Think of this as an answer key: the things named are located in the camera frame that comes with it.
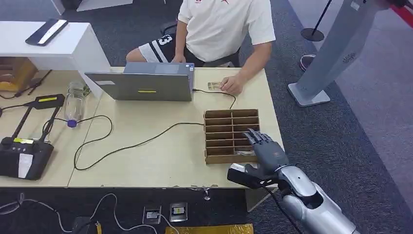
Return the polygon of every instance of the person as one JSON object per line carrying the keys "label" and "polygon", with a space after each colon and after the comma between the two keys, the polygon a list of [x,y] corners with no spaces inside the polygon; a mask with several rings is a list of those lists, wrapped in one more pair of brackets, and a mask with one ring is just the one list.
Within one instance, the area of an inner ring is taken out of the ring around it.
{"label": "person", "polygon": [[126,61],[191,62],[195,67],[237,52],[249,33],[254,52],[222,91],[241,93],[270,58],[275,40],[270,0],[183,0],[176,35],[165,35],[128,53]]}

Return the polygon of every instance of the floor socket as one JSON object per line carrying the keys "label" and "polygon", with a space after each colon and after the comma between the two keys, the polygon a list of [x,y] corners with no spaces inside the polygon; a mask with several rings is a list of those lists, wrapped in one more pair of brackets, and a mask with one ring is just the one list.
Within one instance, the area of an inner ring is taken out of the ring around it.
{"label": "floor socket", "polygon": [[170,205],[169,220],[171,222],[182,222],[188,220],[188,203],[177,202]]}
{"label": "floor socket", "polygon": [[162,206],[145,206],[143,208],[143,217],[142,223],[143,224],[159,224],[161,223],[161,216],[158,214],[162,214]]}

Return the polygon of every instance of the black controller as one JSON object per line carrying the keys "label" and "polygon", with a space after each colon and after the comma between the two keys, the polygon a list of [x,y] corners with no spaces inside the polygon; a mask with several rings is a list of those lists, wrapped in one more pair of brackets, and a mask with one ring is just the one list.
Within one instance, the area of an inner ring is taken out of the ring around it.
{"label": "black controller", "polygon": [[[64,99],[65,97],[62,94],[42,96],[24,105],[28,109],[13,136],[5,137],[0,143],[0,176],[27,180],[41,178],[54,149],[53,145],[44,142],[44,139],[50,132],[54,119],[63,106]],[[17,136],[32,108],[37,110],[55,108],[55,111],[39,140],[18,138]]]}

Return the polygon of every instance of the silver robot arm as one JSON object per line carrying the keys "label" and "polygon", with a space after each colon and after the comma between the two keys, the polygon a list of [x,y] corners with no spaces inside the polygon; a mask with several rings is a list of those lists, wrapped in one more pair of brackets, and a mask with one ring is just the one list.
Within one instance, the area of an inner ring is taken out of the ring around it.
{"label": "silver robot arm", "polygon": [[359,234],[341,208],[298,167],[290,166],[281,146],[252,129],[245,133],[260,167],[232,164],[227,178],[251,189],[278,184],[283,207],[313,234]]}
{"label": "silver robot arm", "polygon": [[314,234],[359,234],[341,208],[298,167],[278,170],[279,178],[291,191],[283,196],[283,206],[294,219]]}

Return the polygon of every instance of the white cable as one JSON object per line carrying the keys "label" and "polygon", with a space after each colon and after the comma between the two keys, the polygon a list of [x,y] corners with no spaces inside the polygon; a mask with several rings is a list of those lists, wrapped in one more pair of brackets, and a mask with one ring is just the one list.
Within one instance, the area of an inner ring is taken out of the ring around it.
{"label": "white cable", "polygon": [[163,216],[162,214],[159,214],[159,213],[158,213],[158,215],[160,215],[162,218],[164,218],[164,220],[168,223],[168,225],[176,231],[176,234],[179,234],[179,231],[169,223],[169,221],[167,220],[167,218],[165,218],[165,216]]}
{"label": "white cable", "polygon": [[94,212],[93,212],[93,214],[92,214],[92,216],[91,216],[91,219],[92,219],[92,218],[94,217],[94,215],[96,214],[96,211],[97,211],[97,209],[99,208],[100,203],[102,202],[102,200],[103,200],[105,197],[109,196],[109,195],[112,195],[112,196],[115,197],[115,206],[113,207],[113,217],[115,218],[116,224],[118,225],[118,227],[119,227],[120,229],[122,229],[122,230],[124,230],[124,231],[130,231],[130,230],[132,230],[132,229],[139,228],[139,227],[149,227],[149,228],[152,228],[152,229],[155,231],[155,234],[158,234],[158,232],[156,231],[156,229],[155,229],[153,226],[151,226],[151,225],[146,225],[146,224],[137,225],[137,226],[134,226],[134,227],[131,227],[131,228],[124,228],[124,227],[122,227],[122,226],[120,225],[119,221],[117,220],[117,217],[116,217],[116,212],[115,212],[115,211],[116,211],[116,207],[117,207],[117,196],[116,196],[115,194],[106,194],[106,195],[104,195],[104,196],[100,199],[100,201],[99,201],[98,204],[96,205],[96,208],[94,209]]}
{"label": "white cable", "polygon": [[10,213],[16,211],[18,208],[20,208],[20,206],[21,206],[21,205],[23,204],[23,202],[25,202],[25,201],[31,201],[31,202],[38,203],[38,204],[43,205],[43,206],[49,208],[50,210],[56,212],[57,217],[58,217],[58,219],[59,219],[60,229],[62,229],[62,231],[63,231],[64,233],[71,233],[71,232],[72,232],[72,231],[67,231],[67,230],[65,230],[65,229],[63,228],[62,220],[61,220],[61,218],[60,218],[59,212],[57,212],[55,209],[53,209],[51,206],[47,205],[46,203],[43,203],[43,202],[40,202],[40,201],[37,201],[37,200],[34,200],[34,199],[24,199],[24,193],[20,193],[20,198],[19,198],[18,201],[15,201],[15,202],[6,204],[6,205],[4,205],[4,206],[1,206],[1,207],[0,207],[0,210],[3,209],[3,208],[6,208],[6,207],[8,207],[8,206],[15,205],[14,208],[12,208],[12,209],[9,210],[9,211],[5,211],[5,212],[0,213],[0,215],[7,215],[7,214],[10,214]]}

